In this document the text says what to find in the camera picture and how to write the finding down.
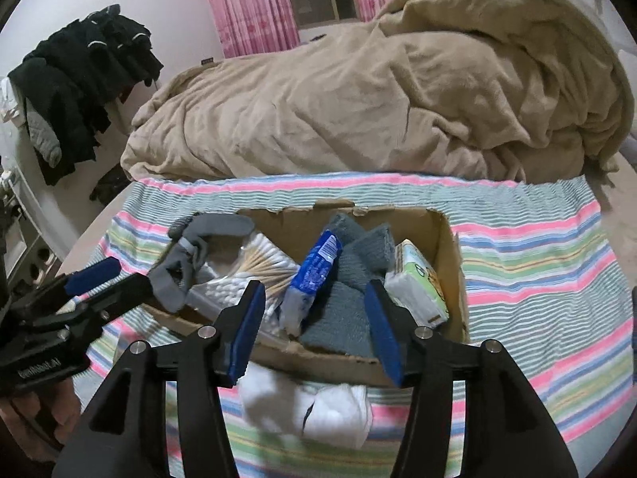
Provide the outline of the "person's left hand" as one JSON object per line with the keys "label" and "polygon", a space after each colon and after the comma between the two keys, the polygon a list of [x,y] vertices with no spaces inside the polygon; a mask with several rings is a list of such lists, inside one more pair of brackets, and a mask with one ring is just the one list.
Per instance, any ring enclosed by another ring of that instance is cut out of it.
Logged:
{"label": "person's left hand", "polygon": [[39,463],[56,460],[56,450],[45,441],[47,434],[42,428],[64,445],[80,414],[81,402],[71,378],[1,399],[1,421],[26,458]]}

